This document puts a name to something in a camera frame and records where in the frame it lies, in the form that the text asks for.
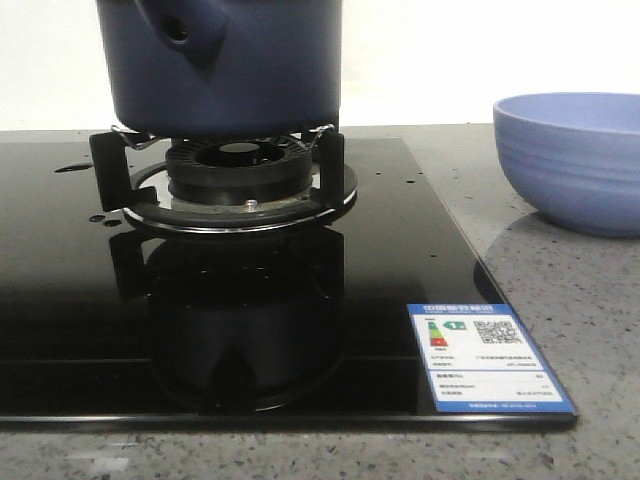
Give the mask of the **black glass gas stove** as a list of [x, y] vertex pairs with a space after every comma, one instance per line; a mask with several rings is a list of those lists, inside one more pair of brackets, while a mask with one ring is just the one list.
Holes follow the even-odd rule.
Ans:
[[508, 304], [398, 139], [351, 140], [354, 208], [263, 237], [103, 213], [88, 143], [1, 146], [5, 430], [538, 431], [440, 413], [409, 304]]

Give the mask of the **black right pot support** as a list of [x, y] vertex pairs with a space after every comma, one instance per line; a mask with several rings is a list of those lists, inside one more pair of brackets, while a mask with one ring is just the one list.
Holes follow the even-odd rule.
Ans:
[[[250, 199], [233, 206], [190, 202], [169, 191], [165, 155], [171, 147], [192, 140], [232, 143], [279, 136], [293, 139], [311, 153], [311, 184], [303, 191], [279, 200]], [[155, 141], [148, 134], [119, 128], [94, 134], [89, 139], [103, 210], [121, 211], [139, 228], [186, 235], [242, 235], [284, 230], [330, 222], [344, 215], [357, 197], [356, 175], [344, 160], [344, 136], [331, 124], [310, 131], [258, 138], [174, 138], [163, 161], [133, 171], [128, 151], [144, 150]]]

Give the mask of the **blue energy label sticker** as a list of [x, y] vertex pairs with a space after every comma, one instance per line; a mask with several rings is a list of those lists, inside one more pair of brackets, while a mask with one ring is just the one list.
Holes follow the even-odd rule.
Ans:
[[507, 304], [409, 304], [440, 413], [574, 414], [575, 408]]

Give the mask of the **light blue ceramic bowl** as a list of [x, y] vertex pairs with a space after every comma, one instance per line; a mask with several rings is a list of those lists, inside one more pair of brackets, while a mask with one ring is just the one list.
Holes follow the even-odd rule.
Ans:
[[543, 217], [605, 237], [639, 234], [639, 97], [552, 92], [497, 101], [500, 166]]

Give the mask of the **dark blue cooking pot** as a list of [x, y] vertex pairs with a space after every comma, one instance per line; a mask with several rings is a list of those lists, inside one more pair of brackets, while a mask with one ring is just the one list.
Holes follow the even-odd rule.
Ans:
[[173, 138], [261, 137], [336, 121], [338, 1], [101, 1], [114, 110]]

